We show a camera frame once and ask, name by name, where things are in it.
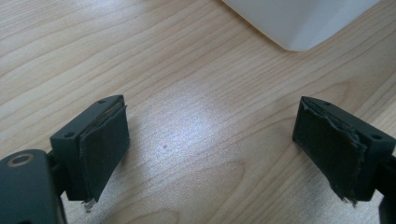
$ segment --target circular hole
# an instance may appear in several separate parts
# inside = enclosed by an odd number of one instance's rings
[[[9,160],[7,165],[9,167],[22,166],[33,159],[33,154],[21,154]]]
[[[73,137],[74,133],[67,133],[64,135],[64,137]]]
[[[382,137],[379,136],[378,134],[372,134],[372,137],[373,137],[374,139],[376,139],[376,140],[381,140],[381,139],[382,139]]]

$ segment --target wood grain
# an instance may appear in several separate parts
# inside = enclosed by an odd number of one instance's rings
[[[219,0],[0,3],[0,158],[50,151],[92,102],[124,94],[132,145],[69,223],[378,223],[291,142],[302,95],[396,136],[396,2],[307,52]]]

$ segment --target wooden table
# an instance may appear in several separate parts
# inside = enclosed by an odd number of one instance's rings
[[[281,49],[220,0],[0,3],[0,158],[124,94],[131,147],[69,223],[378,223],[291,141],[302,95],[396,136],[396,2],[307,52]]]

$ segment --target white object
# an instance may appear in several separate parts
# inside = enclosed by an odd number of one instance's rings
[[[284,49],[308,50],[379,0],[223,0]]]

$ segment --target light wood surface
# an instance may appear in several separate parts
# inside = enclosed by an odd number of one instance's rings
[[[378,223],[291,133],[307,95],[396,136],[396,2],[289,52],[219,0],[3,0],[0,91],[0,158],[124,94],[129,152],[89,214],[63,196],[69,223]]]

